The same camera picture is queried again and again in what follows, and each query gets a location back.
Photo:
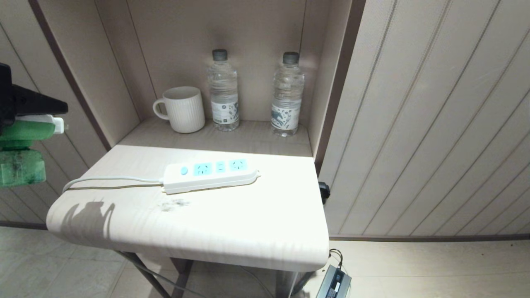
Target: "green object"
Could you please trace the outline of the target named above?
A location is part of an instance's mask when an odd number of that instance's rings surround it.
[[[21,120],[4,127],[0,135],[0,187],[46,181],[42,155],[29,147],[34,140],[50,138],[54,130],[52,123]]]

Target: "bottle cap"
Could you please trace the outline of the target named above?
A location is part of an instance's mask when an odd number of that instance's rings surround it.
[[[225,49],[216,49],[211,52],[214,56],[214,61],[227,61],[228,52]]]
[[[298,64],[298,60],[300,59],[300,54],[297,52],[285,52],[284,53],[284,64]]]

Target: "baseboard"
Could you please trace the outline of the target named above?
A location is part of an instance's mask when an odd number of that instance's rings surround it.
[[[0,221],[0,226],[8,227],[20,227],[23,229],[34,229],[34,230],[47,230],[45,224],[35,224],[35,223],[16,223],[16,222],[4,222]]]
[[[337,241],[374,241],[374,242],[471,242],[471,241],[510,241],[530,240],[530,234],[517,235],[477,235],[477,236],[363,236],[363,235],[330,235],[330,240]]]

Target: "bottle label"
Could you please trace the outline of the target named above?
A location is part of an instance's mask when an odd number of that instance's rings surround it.
[[[230,103],[211,103],[214,122],[218,124],[232,124],[239,120],[239,105],[237,101]]]
[[[279,108],[272,105],[270,122],[272,126],[282,130],[292,130],[298,127],[298,117],[300,116],[300,105],[292,109]]]

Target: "mug handle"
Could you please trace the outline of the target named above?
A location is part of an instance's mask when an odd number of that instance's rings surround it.
[[[153,103],[153,112],[155,112],[155,115],[157,115],[158,117],[164,119],[164,120],[169,120],[169,117],[167,115],[164,115],[162,113],[160,113],[159,111],[156,110],[156,106],[159,105],[160,103],[164,103],[164,99],[161,98],[161,99],[157,99],[155,101],[155,103]]]

